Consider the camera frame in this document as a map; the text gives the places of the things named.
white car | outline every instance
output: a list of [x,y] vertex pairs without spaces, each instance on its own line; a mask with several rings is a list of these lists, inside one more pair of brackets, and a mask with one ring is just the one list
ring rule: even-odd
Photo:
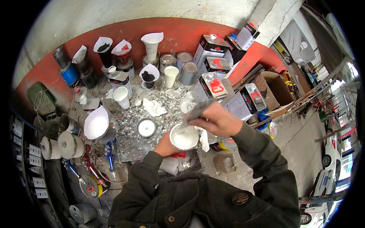
[[325,170],[334,170],[336,181],[339,179],[342,162],[341,140],[337,140],[337,136],[333,135],[324,142],[324,156],[322,157],[322,165]]
[[[314,182],[310,196],[331,194],[335,190],[335,174],[332,170],[321,170]],[[300,209],[300,227],[320,227],[329,214],[328,203],[306,204]]]

jacket sleeve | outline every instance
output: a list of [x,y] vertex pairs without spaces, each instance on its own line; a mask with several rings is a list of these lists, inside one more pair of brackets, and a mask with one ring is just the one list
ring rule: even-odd
[[253,178],[262,177],[254,184],[257,197],[280,209],[299,226],[300,211],[294,173],[288,170],[288,161],[270,136],[251,128],[245,122],[233,136],[242,160],[253,169]]
[[163,157],[150,151],[140,163],[131,166],[128,172],[128,182],[122,192],[114,198],[108,227],[118,221],[133,221],[138,213],[153,199],[157,184],[158,169]]

concrete floor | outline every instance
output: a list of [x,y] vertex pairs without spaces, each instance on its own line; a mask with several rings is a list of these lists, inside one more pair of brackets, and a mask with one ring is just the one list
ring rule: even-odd
[[[276,120],[276,123],[279,134],[273,141],[288,160],[288,168],[295,174],[299,196],[308,196],[315,177],[322,169],[321,143],[315,143],[314,140],[324,135],[324,125],[318,113],[313,110],[307,113],[306,119],[299,119],[297,115],[290,114]],[[234,151],[233,155],[237,160],[239,171],[233,174],[216,171],[213,158],[220,153],[208,151],[201,155],[203,173],[253,192],[253,185],[259,179],[252,178],[252,169],[241,160],[238,151]]]

dark green jacket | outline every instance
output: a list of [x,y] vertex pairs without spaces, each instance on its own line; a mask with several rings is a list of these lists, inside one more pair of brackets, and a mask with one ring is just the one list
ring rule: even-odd
[[206,227],[299,227],[296,181],[280,149],[246,123],[233,139],[253,178],[262,177],[255,196],[193,172],[163,181],[157,175],[163,157],[150,151],[131,167],[108,227],[189,227],[193,213]]

license plate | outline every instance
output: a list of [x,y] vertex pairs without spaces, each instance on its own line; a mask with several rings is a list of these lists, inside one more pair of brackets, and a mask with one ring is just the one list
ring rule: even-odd
[[328,180],[328,176],[325,176],[324,177],[324,181],[323,181],[323,185],[326,185],[327,184],[327,180]]

